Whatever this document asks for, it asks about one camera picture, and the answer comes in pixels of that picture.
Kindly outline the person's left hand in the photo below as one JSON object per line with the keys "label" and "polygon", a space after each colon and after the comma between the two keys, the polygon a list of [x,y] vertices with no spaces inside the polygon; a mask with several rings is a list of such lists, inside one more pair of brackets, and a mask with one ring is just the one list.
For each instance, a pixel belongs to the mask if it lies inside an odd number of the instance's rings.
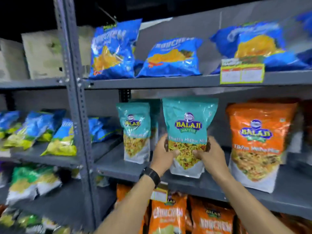
{"label": "person's left hand", "polygon": [[171,167],[173,160],[168,160],[168,151],[165,149],[166,140],[168,139],[168,134],[165,133],[158,141],[154,151],[153,158],[150,163],[150,168],[152,168],[160,177]]}

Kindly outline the person's right hand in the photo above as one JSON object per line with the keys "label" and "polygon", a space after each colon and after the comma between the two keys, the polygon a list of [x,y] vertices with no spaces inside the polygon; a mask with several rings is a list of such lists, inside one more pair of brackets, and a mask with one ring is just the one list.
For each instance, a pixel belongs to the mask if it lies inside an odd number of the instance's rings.
{"label": "person's right hand", "polygon": [[205,152],[208,152],[208,156],[201,161],[212,178],[219,185],[232,180],[233,177],[226,164],[225,153],[213,136],[208,136]]}

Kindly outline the teal snack packet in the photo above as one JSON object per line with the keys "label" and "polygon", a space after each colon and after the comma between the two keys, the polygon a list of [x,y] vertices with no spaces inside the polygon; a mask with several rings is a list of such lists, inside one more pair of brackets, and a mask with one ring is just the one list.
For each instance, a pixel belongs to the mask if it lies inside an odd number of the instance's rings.
{"label": "teal snack packet", "polygon": [[160,115],[160,99],[131,99],[131,102],[145,102],[150,106],[150,119],[151,119],[151,135],[150,135],[150,150],[154,151],[158,142],[158,118]]}
{"label": "teal snack packet", "polygon": [[150,158],[151,118],[147,102],[117,103],[123,128],[124,160],[144,164]]}
{"label": "teal snack packet", "polygon": [[167,128],[168,151],[179,151],[170,167],[173,175],[200,178],[205,168],[193,156],[193,150],[205,151],[207,129],[215,117],[219,99],[208,97],[162,98],[163,115]]}

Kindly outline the person's left forearm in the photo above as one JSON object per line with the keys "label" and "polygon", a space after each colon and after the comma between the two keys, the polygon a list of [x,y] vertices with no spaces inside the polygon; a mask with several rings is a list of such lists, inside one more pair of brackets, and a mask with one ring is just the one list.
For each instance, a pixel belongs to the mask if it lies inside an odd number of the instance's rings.
{"label": "person's left forearm", "polygon": [[143,175],[94,234],[139,234],[154,188],[154,181]]}

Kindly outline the person's right forearm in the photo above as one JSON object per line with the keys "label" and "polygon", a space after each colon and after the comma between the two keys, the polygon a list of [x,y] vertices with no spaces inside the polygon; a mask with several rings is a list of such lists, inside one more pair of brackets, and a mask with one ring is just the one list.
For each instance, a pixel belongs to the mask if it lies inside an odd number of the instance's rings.
{"label": "person's right forearm", "polygon": [[295,234],[230,173],[213,176],[249,234]]}

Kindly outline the black wristwatch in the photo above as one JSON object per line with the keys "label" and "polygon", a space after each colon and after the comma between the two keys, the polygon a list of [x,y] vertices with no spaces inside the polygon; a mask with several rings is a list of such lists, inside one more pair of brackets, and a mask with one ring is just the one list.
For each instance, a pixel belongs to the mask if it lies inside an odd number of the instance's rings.
{"label": "black wristwatch", "polygon": [[145,167],[145,168],[142,170],[142,172],[141,172],[141,174],[140,174],[140,176],[139,176],[139,179],[140,179],[142,176],[144,176],[144,175],[150,177],[150,178],[153,180],[153,182],[154,182],[154,184],[155,184],[155,188],[158,187],[158,185],[159,185],[160,182],[161,182],[161,178],[160,178],[160,176],[158,175],[158,173],[156,173],[156,171],[154,171],[154,170],[153,170],[152,168],[150,168],[150,167]]}

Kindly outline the small shelf price label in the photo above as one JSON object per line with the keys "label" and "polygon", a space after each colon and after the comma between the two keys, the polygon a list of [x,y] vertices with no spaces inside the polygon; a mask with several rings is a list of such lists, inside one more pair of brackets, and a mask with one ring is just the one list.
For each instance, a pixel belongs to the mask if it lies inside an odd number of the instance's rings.
{"label": "small shelf price label", "polygon": [[150,200],[166,203],[168,200],[168,183],[160,182],[160,184],[153,190]]}

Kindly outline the orange snack packet white base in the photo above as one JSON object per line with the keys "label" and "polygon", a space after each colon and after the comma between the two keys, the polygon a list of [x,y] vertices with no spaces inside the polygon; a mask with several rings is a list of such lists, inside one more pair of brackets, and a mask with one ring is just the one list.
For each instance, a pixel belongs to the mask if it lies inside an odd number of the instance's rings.
{"label": "orange snack packet white base", "polygon": [[273,193],[298,102],[247,102],[227,106],[232,132],[229,170],[244,187]]}

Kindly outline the blue yellow snack packet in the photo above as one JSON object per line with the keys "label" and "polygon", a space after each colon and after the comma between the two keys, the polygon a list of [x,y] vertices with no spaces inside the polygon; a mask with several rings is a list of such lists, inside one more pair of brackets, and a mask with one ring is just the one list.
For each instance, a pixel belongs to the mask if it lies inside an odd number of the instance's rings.
{"label": "blue yellow snack packet", "polygon": [[39,142],[50,142],[57,132],[57,130],[62,125],[62,120],[66,115],[66,109],[42,109],[39,111],[41,114],[52,114],[53,117],[48,123],[48,127],[38,139]]}
{"label": "blue yellow snack packet", "polygon": [[18,110],[0,112],[0,140],[8,137],[20,128],[19,118],[20,111]]}
{"label": "blue yellow snack packet", "polygon": [[60,128],[41,156],[76,156],[76,153],[73,122],[69,118],[63,118]]}
{"label": "blue yellow snack packet", "polygon": [[31,148],[53,121],[53,114],[48,112],[31,111],[25,118],[21,128],[11,134],[3,144],[4,149]]}
{"label": "blue yellow snack packet", "polygon": [[120,131],[119,127],[111,120],[110,116],[88,117],[88,122],[92,143],[106,141]]}

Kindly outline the yellow shelf price label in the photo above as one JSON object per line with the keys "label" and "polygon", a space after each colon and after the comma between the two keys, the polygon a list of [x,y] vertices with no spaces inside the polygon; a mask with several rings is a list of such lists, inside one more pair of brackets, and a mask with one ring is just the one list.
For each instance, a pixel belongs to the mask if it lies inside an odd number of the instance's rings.
{"label": "yellow shelf price label", "polygon": [[221,66],[220,84],[263,83],[265,64],[240,64]]}

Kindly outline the grey metal shelf rack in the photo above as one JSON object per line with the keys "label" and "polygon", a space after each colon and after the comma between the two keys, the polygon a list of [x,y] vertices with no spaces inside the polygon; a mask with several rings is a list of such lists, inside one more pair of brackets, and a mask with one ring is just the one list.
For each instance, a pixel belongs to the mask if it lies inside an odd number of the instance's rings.
{"label": "grey metal shelf rack", "polygon": [[[0,83],[0,95],[4,94],[7,106],[14,106],[14,91],[20,90],[52,90],[65,88],[61,78],[46,78],[37,80],[22,80]],[[52,165],[68,169],[81,168],[78,157],[41,156],[48,143],[36,143],[28,150],[18,148],[9,151],[0,151],[1,162],[33,162],[43,165]],[[20,200],[13,207],[23,211],[45,216],[60,225],[68,225],[73,229],[87,229],[89,221],[85,217],[84,194],[81,181],[69,181],[62,188],[52,191],[51,194],[36,198],[33,201]]]}
{"label": "grey metal shelf rack", "polygon": [[[87,116],[87,106],[85,103],[85,86],[87,88],[92,81],[85,81],[80,78],[82,73],[82,64],[80,50],[78,49],[78,32],[76,25],[75,5],[73,0],[53,0],[55,8],[55,16],[57,19],[57,28],[62,46],[63,63],[65,78],[63,82],[66,85],[69,105],[71,109],[71,117],[73,120],[73,128],[75,139],[77,140],[77,156],[82,161],[80,168],[81,179],[83,182],[83,191],[85,194],[85,207],[87,211],[92,213],[94,228],[101,223],[102,215],[98,205],[99,195],[96,193],[96,173],[97,163],[95,163],[96,150],[92,148],[91,139],[89,138],[89,125]],[[264,76],[264,83],[244,83],[243,89],[247,86],[256,88],[256,86],[305,86],[302,83],[310,83],[312,80],[309,71],[290,71],[290,72],[269,72]],[[161,79],[158,83],[156,80],[155,87],[175,86],[171,83],[170,78]],[[130,83],[129,80],[121,80],[121,83],[113,80],[101,82],[95,81],[95,84],[102,84],[99,88],[90,86],[91,89],[118,89],[119,101],[127,102],[131,97],[132,89],[138,81],[138,89],[168,89],[166,86],[155,88],[151,82],[151,78],[134,79]],[[130,165],[125,161],[117,159],[114,162],[114,155],[119,151],[121,145],[117,145],[104,155],[104,163],[100,163],[99,172],[103,172],[106,176],[111,176],[122,181],[137,181],[141,170],[146,165]],[[268,209],[274,212],[287,213],[294,216],[300,216],[307,220],[312,220],[312,170],[309,170],[307,164],[300,161],[307,156],[303,154],[291,154],[289,157],[290,166],[282,165],[281,175],[278,175],[277,186],[271,194],[249,189],[249,191],[259,199],[260,202]],[[209,198],[227,202],[227,198],[221,191],[220,187],[213,181],[211,175],[205,172],[197,181],[195,178],[178,178],[166,172],[162,178],[162,185],[167,186],[170,190],[177,190],[186,194],[199,197]]]}

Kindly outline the green white snack packet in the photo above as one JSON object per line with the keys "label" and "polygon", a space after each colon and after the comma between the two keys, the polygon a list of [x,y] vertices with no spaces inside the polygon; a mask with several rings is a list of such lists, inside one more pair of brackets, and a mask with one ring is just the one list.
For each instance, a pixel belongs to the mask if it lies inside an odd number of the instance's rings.
{"label": "green white snack packet", "polygon": [[20,215],[17,218],[19,227],[25,230],[25,234],[42,234],[42,218],[34,214]]}
{"label": "green white snack packet", "polygon": [[20,200],[34,200],[37,196],[38,173],[34,165],[17,166],[13,169],[12,180],[6,198],[6,205]]}
{"label": "green white snack packet", "polygon": [[36,186],[40,196],[62,186],[60,178],[54,172],[54,167],[41,167],[36,170],[36,173]]}
{"label": "green white snack packet", "polygon": [[12,227],[20,213],[21,211],[19,209],[7,207],[0,216],[0,225]]}

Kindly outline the cardboard box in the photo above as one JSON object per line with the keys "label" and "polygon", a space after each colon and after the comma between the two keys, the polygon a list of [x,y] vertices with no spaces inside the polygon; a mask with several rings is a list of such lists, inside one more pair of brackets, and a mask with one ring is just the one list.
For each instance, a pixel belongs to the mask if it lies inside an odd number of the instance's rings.
{"label": "cardboard box", "polygon": [[[78,27],[82,75],[88,78],[91,63],[91,41],[95,29]],[[57,30],[21,34],[31,79],[63,77],[62,46]]]}
{"label": "cardboard box", "polygon": [[0,38],[0,82],[29,78],[23,44]]}

